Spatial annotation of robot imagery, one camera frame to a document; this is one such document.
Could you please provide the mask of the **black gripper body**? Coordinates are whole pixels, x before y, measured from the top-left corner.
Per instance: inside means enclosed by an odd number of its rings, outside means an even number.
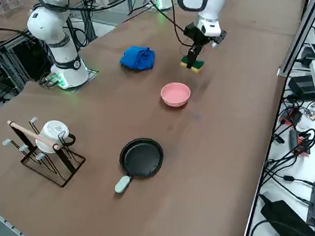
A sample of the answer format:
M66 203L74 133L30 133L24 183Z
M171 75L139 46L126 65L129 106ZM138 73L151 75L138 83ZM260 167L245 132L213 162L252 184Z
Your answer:
M193 46L204 46L211 41L211 38L205 36L194 23L185 26L183 34L193 41Z

